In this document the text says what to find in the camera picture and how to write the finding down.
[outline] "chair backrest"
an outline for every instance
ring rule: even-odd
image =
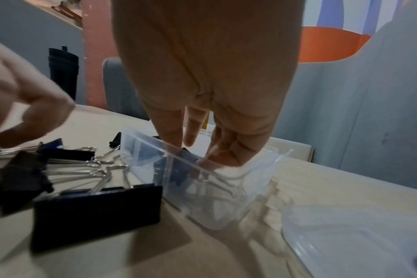
[[[274,137],[314,162],[417,188],[417,0],[355,55],[300,64]]]
[[[103,83],[109,111],[149,120],[120,58],[112,57],[103,62]]]

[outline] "wooden table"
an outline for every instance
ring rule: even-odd
[[[4,128],[17,123],[23,110],[24,105],[17,105]],[[104,153],[122,127],[146,124],[79,106],[42,141],[62,137],[68,148],[92,145]],[[296,159],[282,162],[275,177],[280,192],[289,195],[294,205],[374,207],[417,214],[417,190],[399,185]],[[222,231],[206,230],[165,203],[157,225],[40,256],[30,256],[28,251],[33,218],[31,210],[24,211],[0,219],[0,278],[291,277],[280,231],[265,223],[269,216],[277,218],[278,212],[265,203],[264,197],[258,198],[242,219]]]

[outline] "transparent plastic container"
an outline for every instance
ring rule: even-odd
[[[121,159],[144,183],[163,186],[163,197],[209,229],[223,229],[239,218],[251,201],[265,192],[284,156],[264,147],[242,167],[224,167],[201,159],[210,144],[202,131],[188,151],[153,138],[152,131],[126,127],[121,133]]]
[[[291,207],[283,235],[314,278],[417,278],[417,217],[379,209]]]

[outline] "gray wall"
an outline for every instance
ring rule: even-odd
[[[83,30],[25,0],[0,0],[0,43],[49,77],[48,48],[66,45],[79,56],[78,104],[86,102]]]

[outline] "plastic lid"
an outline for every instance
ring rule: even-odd
[[[385,210],[292,207],[283,234],[314,278],[417,278],[417,217]]]

